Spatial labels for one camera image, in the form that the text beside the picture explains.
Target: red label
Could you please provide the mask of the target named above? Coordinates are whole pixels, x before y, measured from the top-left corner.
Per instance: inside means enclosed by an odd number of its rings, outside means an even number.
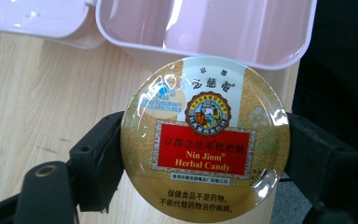
[[[250,136],[249,133],[224,131],[205,137],[186,126],[163,123],[158,166],[244,175]]]

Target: tin lid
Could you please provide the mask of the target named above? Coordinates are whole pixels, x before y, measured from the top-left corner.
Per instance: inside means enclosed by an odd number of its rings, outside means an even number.
[[[133,186],[159,211],[217,222],[254,208],[276,186],[289,153],[288,119],[255,71],[199,56],[159,69],[122,120]]]
[[[104,42],[92,0],[0,0],[0,31],[36,35],[80,48]]]

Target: wooden table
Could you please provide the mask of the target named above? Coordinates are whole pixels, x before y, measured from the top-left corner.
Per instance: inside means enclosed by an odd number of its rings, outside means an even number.
[[[287,109],[297,66],[265,75]],[[0,33],[0,201],[19,193],[23,176],[37,164],[67,161],[71,147],[102,117],[124,110],[150,75],[107,42],[97,49],[76,49]],[[228,223],[270,223],[273,201],[268,197]],[[79,213],[80,223],[183,223],[150,206],[126,174],[110,210]]]

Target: round tin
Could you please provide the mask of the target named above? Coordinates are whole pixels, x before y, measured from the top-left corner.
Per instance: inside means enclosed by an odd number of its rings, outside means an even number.
[[[131,183],[159,211],[191,222],[244,214],[287,161],[286,113],[267,81],[214,56],[167,64],[138,90],[121,124]]]

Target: plastic container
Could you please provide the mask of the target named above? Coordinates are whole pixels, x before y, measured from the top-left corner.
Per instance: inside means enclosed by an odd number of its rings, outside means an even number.
[[[315,8],[316,0],[0,0],[0,31],[87,49],[107,39],[152,71],[200,54],[279,70],[305,53]]]

